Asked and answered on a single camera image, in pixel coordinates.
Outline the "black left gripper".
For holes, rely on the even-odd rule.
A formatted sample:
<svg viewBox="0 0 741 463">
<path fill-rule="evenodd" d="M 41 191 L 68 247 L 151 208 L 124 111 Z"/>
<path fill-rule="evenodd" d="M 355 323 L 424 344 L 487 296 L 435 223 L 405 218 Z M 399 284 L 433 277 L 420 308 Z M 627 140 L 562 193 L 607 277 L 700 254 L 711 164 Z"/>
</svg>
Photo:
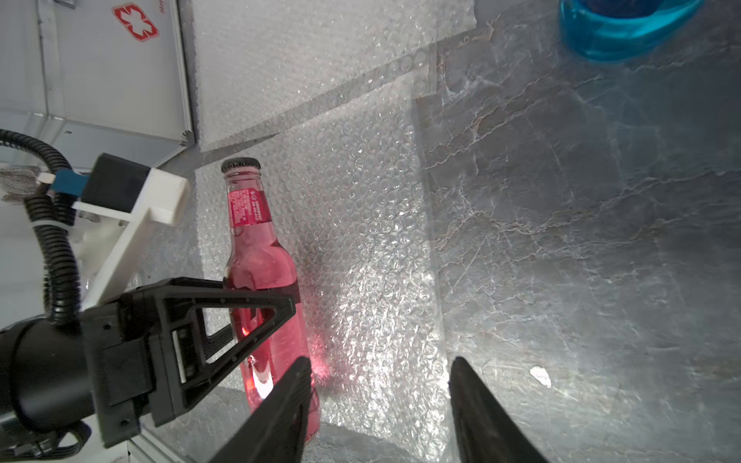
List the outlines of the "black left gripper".
<svg viewBox="0 0 741 463">
<path fill-rule="evenodd" d="M 79 316 L 104 447 L 191 411 L 297 314 L 289 293 L 179 277 L 139 287 Z M 298 358 L 211 463 L 302 460 L 311 362 Z"/>
</svg>

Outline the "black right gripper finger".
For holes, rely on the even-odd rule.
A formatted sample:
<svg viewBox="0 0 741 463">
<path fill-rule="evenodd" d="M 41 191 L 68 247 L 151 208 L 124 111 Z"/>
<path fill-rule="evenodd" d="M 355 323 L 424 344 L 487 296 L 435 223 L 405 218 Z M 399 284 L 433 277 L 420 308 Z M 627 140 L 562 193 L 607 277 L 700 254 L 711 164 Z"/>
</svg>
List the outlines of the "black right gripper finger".
<svg viewBox="0 0 741 463">
<path fill-rule="evenodd" d="M 462 462 L 547 462 L 462 357 L 453 361 L 449 389 Z"/>
</svg>

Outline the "pink glass bottle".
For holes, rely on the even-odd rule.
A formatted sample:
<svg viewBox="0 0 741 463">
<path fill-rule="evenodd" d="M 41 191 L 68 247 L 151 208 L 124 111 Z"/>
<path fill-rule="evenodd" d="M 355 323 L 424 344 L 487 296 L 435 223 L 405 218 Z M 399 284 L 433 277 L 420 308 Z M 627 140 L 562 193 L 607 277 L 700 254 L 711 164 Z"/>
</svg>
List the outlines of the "pink glass bottle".
<svg viewBox="0 0 741 463">
<path fill-rule="evenodd" d="M 276 235 L 261 164 L 252 157 L 222 163 L 232 252 L 225 270 L 228 289 L 267 291 L 293 299 L 296 314 L 261 344 L 240 366 L 250 408 L 255 410 L 299 357 L 309 357 L 297 271 L 293 258 Z"/>
</svg>

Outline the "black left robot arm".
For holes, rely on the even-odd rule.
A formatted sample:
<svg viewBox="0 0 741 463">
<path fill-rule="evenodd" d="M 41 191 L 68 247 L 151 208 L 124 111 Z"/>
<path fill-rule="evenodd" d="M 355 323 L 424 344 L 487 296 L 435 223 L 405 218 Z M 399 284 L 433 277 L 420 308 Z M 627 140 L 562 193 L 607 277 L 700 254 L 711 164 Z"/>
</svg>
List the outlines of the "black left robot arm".
<svg viewBox="0 0 741 463">
<path fill-rule="evenodd" d="M 297 313 L 293 296 L 164 280 L 58 327 L 29 318 L 1 333 L 1 458 L 78 455 L 98 422 L 106 448 L 191 412 Z"/>
</svg>

